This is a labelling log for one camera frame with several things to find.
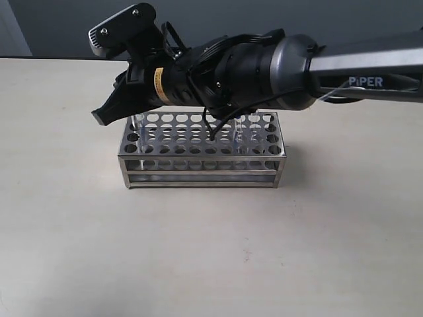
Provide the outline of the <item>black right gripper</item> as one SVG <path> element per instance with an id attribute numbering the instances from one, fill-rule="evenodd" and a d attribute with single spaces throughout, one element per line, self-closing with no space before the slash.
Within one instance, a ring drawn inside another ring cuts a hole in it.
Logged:
<path id="1" fill-rule="evenodd" d="M 115 78 L 114 90 L 91 112 L 99 125 L 142 114 L 162 106 L 218 108 L 215 69 L 218 54 L 211 49 L 130 51 L 128 68 Z"/>

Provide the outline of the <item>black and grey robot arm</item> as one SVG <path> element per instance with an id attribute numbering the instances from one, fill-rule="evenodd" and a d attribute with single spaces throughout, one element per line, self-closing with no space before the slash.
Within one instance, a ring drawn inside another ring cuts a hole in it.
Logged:
<path id="1" fill-rule="evenodd" d="M 100 125 L 162 106 L 201 107 L 226 122 L 259 109 L 301 111 L 316 100 L 422 101 L 422 32 L 336 46 L 309 36 L 221 37 L 202 46 L 157 49 L 131 61 L 106 102 Z"/>

